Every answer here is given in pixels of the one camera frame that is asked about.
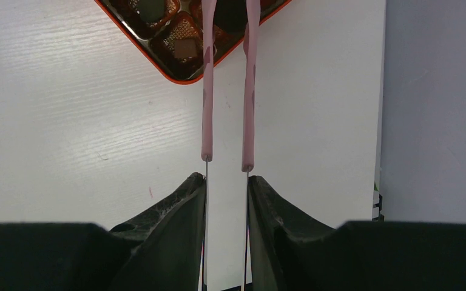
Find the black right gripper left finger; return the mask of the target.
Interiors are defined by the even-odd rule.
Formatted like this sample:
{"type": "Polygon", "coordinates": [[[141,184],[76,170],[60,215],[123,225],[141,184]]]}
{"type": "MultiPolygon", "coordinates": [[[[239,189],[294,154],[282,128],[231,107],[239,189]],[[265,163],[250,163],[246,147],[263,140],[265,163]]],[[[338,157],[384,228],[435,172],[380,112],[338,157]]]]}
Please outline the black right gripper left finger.
{"type": "Polygon", "coordinates": [[[0,290],[197,290],[205,200],[205,178],[193,173],[110,230],[0,223],[0,290]]]}

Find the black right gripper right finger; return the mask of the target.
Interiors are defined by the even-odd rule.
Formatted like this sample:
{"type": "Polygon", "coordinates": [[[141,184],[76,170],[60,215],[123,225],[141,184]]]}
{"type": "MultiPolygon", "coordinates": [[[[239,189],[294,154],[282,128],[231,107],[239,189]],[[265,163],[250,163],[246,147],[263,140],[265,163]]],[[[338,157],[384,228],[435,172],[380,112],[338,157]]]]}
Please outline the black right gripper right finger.
{"type": "Polygon", "coordinates": [[[466,224],[348,221],[332,228],[248,182],[254,290],[466,290],[466,224]]]}

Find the pink silicone tongs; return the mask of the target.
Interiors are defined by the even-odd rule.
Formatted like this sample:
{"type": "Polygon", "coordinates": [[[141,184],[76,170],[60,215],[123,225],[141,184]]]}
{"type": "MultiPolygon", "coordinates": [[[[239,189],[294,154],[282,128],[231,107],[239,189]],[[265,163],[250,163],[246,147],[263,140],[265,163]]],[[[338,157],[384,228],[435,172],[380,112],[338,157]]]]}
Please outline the pink silicone tongs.
{"type": "MultiPolygon", "coordinates": [[[[243,271],[240,290],[247,285],[248,245],[249,245],[249,172],[254,168],[254,104],[255,104],[255,73],[257,61],[257,41],[260,26],[261,6],[259,1],[244,1],[246,10],[246,26],[243,50],[246,56],[245,92],[243,102],[243,144],[241,170],[246,174],[243,195],[243,271]]],[[[203,111],[201,158],[206,163],[206,194],[209,195],[209,163],[213,158],[213,108],[214,108],[214,15],[216,1],[202,1],[202,31],[203,31],[203,111]]]]}

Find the brown chocolate piece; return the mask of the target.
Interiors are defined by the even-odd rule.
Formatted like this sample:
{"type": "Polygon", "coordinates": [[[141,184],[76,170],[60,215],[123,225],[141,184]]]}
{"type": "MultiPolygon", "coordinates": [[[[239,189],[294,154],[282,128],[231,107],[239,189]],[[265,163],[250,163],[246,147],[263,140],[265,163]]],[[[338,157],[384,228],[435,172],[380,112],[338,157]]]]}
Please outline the brown chocolate piece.
{"type": "Polygon", "coordinates": [[[198,56],[195,39],[176,39],[174,41],[174,57],[176,59],[196,58],[198,56]]]}

